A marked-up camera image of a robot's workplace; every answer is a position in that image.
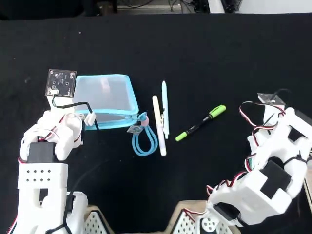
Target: green marker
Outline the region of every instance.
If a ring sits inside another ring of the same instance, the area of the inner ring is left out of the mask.
[[[209,112],[209,115],[205,117],[199,124],[194,125],[191,127],[189,130],[186,130],[185,132],[181,133],[178,135],[175,140],[176,141],[181,141],[184,139],[187,135],[195,132],[198,128],[200,128],[204,123],[206,123],[209,120],[214,119],[217,117],[219,114],[223,113],[226,110],[226,107],[224,105],[219,105],[218,107],[214,108],[212,111]]]

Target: white marker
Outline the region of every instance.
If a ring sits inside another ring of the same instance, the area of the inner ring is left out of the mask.
[[[166,156],[167,155],[166,144],[165,144],[164,132],[162,130],[159,102],[158,102],[157,96],[153,96],[153,108],[154,108],[160,154],[162,156]]]

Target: transparent plastic box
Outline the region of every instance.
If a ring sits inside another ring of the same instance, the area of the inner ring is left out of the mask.
[[[137,100],[126,75],[77,76],[73,101],[90,104],[100,129],[127,127],[137,121]],[[89,113],[86,105],[76,106],[75,112]],[[92,129],[95,125],[86,126]]]

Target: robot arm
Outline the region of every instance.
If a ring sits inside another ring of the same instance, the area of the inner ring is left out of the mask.
[[[301,191],[312,148],[312,120],[293,108],[284,111],[283,106],[281,112],[272,105],[268,107],[264,122],[269,124],[255,125],[259,131],[248,137],[252,155],[245,160],[247,171],[215,188],[208,186],[211,194],[207,212],[197,217],[197,233],[214,231],[218,222],[239,227],[261,223],[267,217],[283,214]],[[293,132],[299,137],[293,139]],[[281,165],[272,158],[278,158]],[[210,230],[201,226],[207,218],[216,224]]]
[[[83,144],[84,115],[70,113],[69,109],[45,111],[43,116],[24,133],[20,148],[19,207],[14,234],[68,233],[62,227],[65,213],[68,165],[64,161],[71,150]],[[42,203],[40,191],[48,190]],[[72,234],[81,234],[83,216],[88,205],[87,196],[73,193],[67,228]]]

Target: black table surface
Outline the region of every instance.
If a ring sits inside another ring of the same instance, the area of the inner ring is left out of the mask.
[[[206,199],[205,185],[243,169],[251,126],[238,107],[257,92],[292,90],[293,105],[312,117],[309,103],[312,15],[154,15],[0,22],[0,233],[17,213],[23,133],[49,109],[49,68],[79,75],[127,74],[140,112],[155,128],[152,95],[167,81],[167,156],[138,157],[126,129],[87,132],[72,152],[68,188],[86,170],[108,162],[78,186],[116,232],[164,230],[180,200]],[[193,136],[175,137],[217,105],[227,111]],[[261,111],[250,110],[261,120]],[[141,144],[148,147],[142,135]],[[311,233],[304,191],[283,215],[242,233]]]

